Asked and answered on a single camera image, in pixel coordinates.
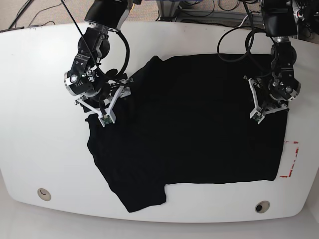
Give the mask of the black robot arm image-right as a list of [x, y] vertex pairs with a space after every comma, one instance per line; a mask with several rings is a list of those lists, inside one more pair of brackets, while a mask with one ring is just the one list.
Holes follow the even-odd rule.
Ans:
[[265, 72], [265, 75], [246, 79], [254, 102], [250, 118], [261, 123], [268, 114], [288, 111], [288, 103], [294, 100], [301, 91], [301, 83], [294, 74], [297, 52], [290, 41], [290, 37], [296, 36], [298, 31], [291, 0], [262, 0], [260, 2], [263, 29], [255, 27], [253, 14], [248, 9], [247, 2], [244, 0], [242, 3], [250, 21], [251, 31], [245, 40], [246, 52], [233, 62], [239, 62], [245, 57], [254, 60], [251, 48], [256, 33], [264, 33], [273, 42], [270, 71], [254, 61], [254, 64]]

